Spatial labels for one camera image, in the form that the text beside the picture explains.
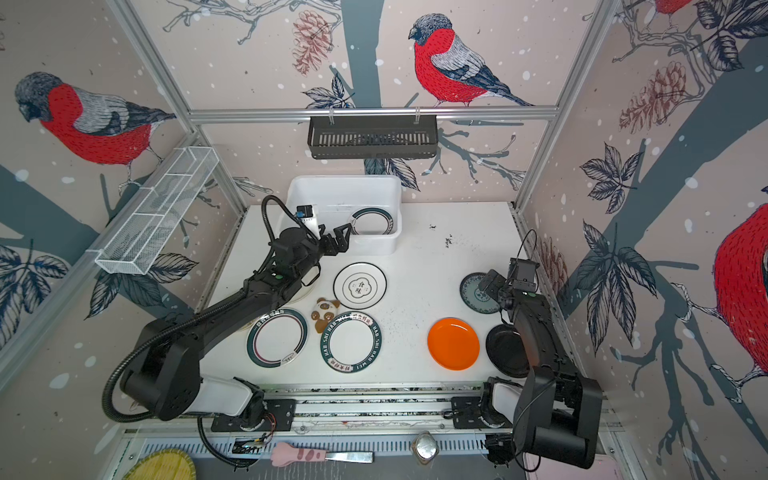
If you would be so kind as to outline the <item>blue green patterned plate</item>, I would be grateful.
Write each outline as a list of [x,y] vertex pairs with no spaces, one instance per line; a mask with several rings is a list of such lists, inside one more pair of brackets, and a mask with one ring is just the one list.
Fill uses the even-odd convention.
[[468,274],[460,283],[460,297],[467,307],[477,313],[498,313],[501,310],[500,305],[479,289],[484,277],[482,272]]

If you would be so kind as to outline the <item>black plate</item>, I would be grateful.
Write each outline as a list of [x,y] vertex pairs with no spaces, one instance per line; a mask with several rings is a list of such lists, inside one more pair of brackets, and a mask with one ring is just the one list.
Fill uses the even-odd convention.
[[488,358],[496,369],[512,378],[525,378],[530,366],[517,329],[508,324],[493,327],[486,336]]

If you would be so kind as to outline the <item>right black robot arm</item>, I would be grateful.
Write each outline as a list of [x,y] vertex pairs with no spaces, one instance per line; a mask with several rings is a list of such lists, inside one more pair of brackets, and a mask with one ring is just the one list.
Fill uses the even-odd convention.
[[484,384],[481,417],[491,427],[509,422],[499,442],[502,462],[532,454],[582,469],[595,460],[602,412],[599,383],[584,376],[563,346],[551,306],[537,291],[539,265],[513,258],[507,274],[485,274],[479,291],[500,307],[500,324],[486,337],[499,376]]

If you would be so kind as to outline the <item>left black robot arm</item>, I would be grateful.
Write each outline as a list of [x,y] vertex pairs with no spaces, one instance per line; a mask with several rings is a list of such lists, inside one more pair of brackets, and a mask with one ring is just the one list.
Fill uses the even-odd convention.
[[348,251],[351,234],[349,223],[318,237],[303,226],[288,228],[269,242],[262,265],[234,294],[186,321],[147,324],[106,381],[105,415],[131,423],[192,413],[203,385],[201,359],[247,322],[287,304],[323,257]]

